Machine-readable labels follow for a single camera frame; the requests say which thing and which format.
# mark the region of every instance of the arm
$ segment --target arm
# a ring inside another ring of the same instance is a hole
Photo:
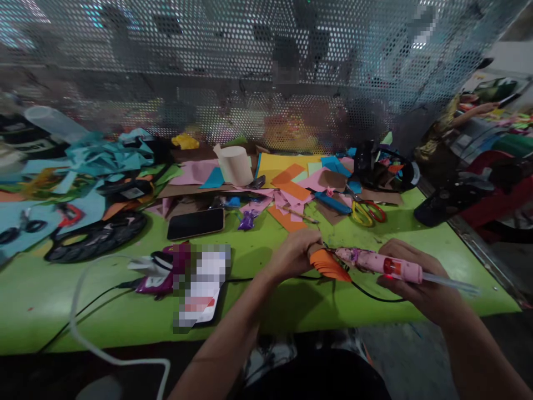
[[[454,118],[450,123],[450,128],[459,128],[461,125],[472,119],[472,117],[491,112],[499,105],[500,103],[485,103],[480,106],[474,107],[473,109],[465,112],[463,115]]]
[[[316,242],[319,231],[289,235],[194,356],[169,400],[226,398],[255,345],[262,305],[282,281],[311,269],[306,251]],[[203,384],[206,376],[209,384]]]
[[[424,271],[448,277],[436,258],[397,239],[384,244],[379,253],[416,262]],[[461,399],[533,399],[531,390],[457,290],[431,282],[411,285],[385,277],[379,277],[378,283],[409,300],[441,327]]]

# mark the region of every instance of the green table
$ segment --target green table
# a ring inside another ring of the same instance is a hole
[[[347,218],[331,226],[312,203],[306,213],[320,221],[319,227],[329,246],[358,246],[378,250],[389,238],[402,239],[437,257],[453,279],[474,283],[482,295],[469,298],[480,315],[518,312],[515,301],[496,283],[461,239],[447,225],[421,226],[413,209],[424,196],[418,189],[403,194],[401,207],[383,207],[388,214],[385,224],[365,228]],[[224,232],[191,240],[197,244],[229,243],[232,246],[232,277],[252,277],[270,259],[273,249],[287,232],[268,213],[263,212],[249,232],[237,231],[238,219],[230,214]],[[165,236],[167,224],[162,218],[149,218],[141,236],[118,254],[144,256],[170,244]],[[20,254],[0,273],[0,354],[35,352],[67,322],[74,285],[86,265],[49,264],[42,256],[49,243],[41,243]],[[138,274],[126,269],[123,258],[103,260],[92,268],[83,286],[80,309],[105,289],[133,280]],[[351,272],[355,282],[368,292],[383,298],[395,295],[375,284],[376,276]],[[247,283],[230,283],[221,299],[222,312],[229,310]],[[80,331],[100,347],[133,346],[162,341],[206,339],[214,327],[193,328],[188,334],[173,333],[173,313],[177,299],[170,296],[156,302],[152,296],[108,293],[81,317]],[[345,282],[291,279],[283,283],[264,310],[264,333],[305,332],[320,329],[363,326],[367,324],[419,321],[424,317],[408,302],[381,303],[365,296]],[[77,351],[82,348],[69,334],[64,334],[49,348],[52,352]]]

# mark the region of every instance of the metal mesh panel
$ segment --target metal mesh panel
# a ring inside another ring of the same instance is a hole
[[[90,129],[411,150],[527,0],[0,0],[0,85]]]

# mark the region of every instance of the pencil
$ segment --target pencil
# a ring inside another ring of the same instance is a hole
[[[293,210],[293,209],[290,209],[289,207],[287,206],[283,206],[282,209],[284,209],[285,211],[288,211],[290,212],[291,214],[294,214],[294,215],[297,215],[298,217],[302,217],[303,219],[307,219],[307,221],[311,222],[311,223],[319,223],[320,221],[317,221],[316,219],[313,219],[311,217],[308,217],[307,215],[305,214],[300,214],[299,212]]]

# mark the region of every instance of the white cable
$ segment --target white cable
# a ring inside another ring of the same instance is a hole
[[[96,260],[94,260],[92,263],[86,266],[86,268],[83,270],[81,276],[78,279],[78,283],[76,284],[76,290],[74,291],[74,298],[72,299],[71,315],[69,319],[69,326],[71,329],[71,334],[72,336],[74,336],[74,339],[76,339],[79,343],[87,347],[87,349],[91,353],[107,361],[110,364],[121,366],[121,367],[130,366],[130,365],[139,365],[139,364],[161,364],[163,365],[165,367],[165,371],[163,372],[163,378],[161,379],[161,384],[159,385],[159,390],[157,392],[157,398],[156,398],[157,400],[163,400],[163,392],[165,390],[165,385],[167,384],[168,373],[170,372],[170,361],[169,360],[167,360],[166,358],[144,358],[144,359],[127,360],[127,361],[120,360],[100,350],[98,347],[93,345],[90,341],[88,341],[83,336],[81,336],[80,333],[78,332],[78,327],[76,326],[76,312],[77,312],[76,310],[78,308],[79,294],[82,290],[83,280],[85,279],[87,272],[89,271],[91,267],[94,267],[96,263],[98,263],[99,261],[106,259],[106,258],[111,258],[111,257],[124,257],[124,258],[132,260],[132,258],[128,256],[123,256],[120,254],[110,254],[108,256],[99,257]]]

